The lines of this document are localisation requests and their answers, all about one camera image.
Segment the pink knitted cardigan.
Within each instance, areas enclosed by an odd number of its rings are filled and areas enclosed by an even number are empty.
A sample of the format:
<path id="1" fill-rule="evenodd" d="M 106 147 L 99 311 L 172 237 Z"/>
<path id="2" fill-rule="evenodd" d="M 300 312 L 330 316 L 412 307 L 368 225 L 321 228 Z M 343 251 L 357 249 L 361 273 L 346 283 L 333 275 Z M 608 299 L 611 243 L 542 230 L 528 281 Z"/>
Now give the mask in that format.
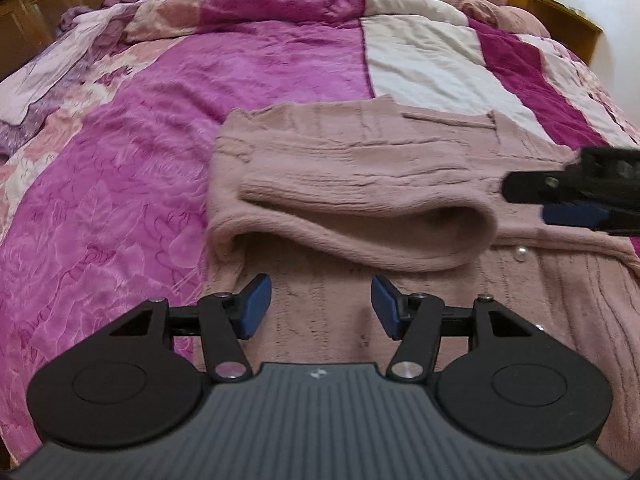
<path id="1" fill-rule="evenodd" d="M 496 112 L 374 100 L 234 110 L 210 162 L 209 292 L 268 274 L 250 364 L 375 362 L 393 352 L 370 281 L 448 304 L 489 292 L 602 370 L 614 405 L 600 448 L 639 465 L 639 258 L 629 240 L 546 226 L 500 194 L 509 171 L 576 153 Z"/>

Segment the pink purple patchwork bedspread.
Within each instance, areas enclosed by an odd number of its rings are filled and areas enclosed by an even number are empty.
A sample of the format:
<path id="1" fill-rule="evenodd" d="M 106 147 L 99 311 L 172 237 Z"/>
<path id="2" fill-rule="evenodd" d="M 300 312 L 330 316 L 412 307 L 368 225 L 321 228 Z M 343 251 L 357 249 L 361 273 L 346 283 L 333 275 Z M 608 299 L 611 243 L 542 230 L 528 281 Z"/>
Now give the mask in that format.
<path id="1" fill-rule="evenodd" d="M 234 110 L 388 96 L 496 112 L 576 154 L 639 143 L 562 44 L 438 0 L 145 0 L 99 44 L 1 169 L 1 435 L 16 460 L 39 446 L 38 368 L 146 298 L 209 293 L 210 162 Z"/>

